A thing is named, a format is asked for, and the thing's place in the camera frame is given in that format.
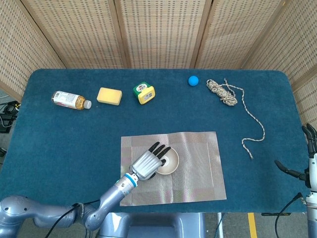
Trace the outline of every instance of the yellow floor stripe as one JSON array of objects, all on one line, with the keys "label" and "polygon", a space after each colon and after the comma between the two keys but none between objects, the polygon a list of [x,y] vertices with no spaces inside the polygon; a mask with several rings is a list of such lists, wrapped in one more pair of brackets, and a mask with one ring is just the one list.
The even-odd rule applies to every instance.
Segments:
[{"label": "yellow floor stripe", "polygon": [[251,238],[258,238],[256,229],[256,220],[254,219],[254,213],[248,213],[250,236]]}]

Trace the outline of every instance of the gray placemat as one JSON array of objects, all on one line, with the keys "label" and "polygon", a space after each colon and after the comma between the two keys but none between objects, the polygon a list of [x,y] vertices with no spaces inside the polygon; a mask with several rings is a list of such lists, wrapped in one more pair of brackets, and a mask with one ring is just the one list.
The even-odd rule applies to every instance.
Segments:
[{"label": "gray placemat", "polygon": [[221,161],[215,132],[126,136],[121,138],[121,175],[130,165],[159,141],[179,155],[179,166],[170,175],[156,174],[140,181],[121,206],[199,202],[226,199]]}]

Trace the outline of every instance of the white bowl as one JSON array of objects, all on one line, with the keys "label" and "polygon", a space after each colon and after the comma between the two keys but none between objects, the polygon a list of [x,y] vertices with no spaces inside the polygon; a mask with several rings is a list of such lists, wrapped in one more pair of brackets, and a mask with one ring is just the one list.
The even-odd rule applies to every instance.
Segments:
[{"label": "white bowl", "polygon": [[171,148],[162,158],[165,159],[166,162],[163,166],[159,167],[158,173],[161,175],[169,175],[174,172],[179,164],[179,157],[177,152]]}]

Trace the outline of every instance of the blue ring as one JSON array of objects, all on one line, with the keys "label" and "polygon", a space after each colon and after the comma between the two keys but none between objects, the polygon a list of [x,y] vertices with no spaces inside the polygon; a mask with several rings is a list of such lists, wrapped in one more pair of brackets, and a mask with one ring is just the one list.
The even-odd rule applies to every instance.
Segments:
[{"label": "blue ring", "polygon": [[130,181],[133,183],[133,186],[136,187],[137,184],[134,182],[134,180],[130,177],[129,174],[125,174],[124,176],[126,176],[128,179],[130,179]]}]

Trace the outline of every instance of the plastic bottle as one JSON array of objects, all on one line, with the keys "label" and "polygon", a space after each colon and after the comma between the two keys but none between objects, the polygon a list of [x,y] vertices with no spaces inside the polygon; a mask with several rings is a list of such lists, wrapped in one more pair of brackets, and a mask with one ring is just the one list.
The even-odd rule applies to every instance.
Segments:
[{"label": "plastic bottle", "polygon": [[62,91],[54,92],[52,101],[57,105],[78,110],[89,109],[91,107],[91,101],[86,100],[83,96]]}]

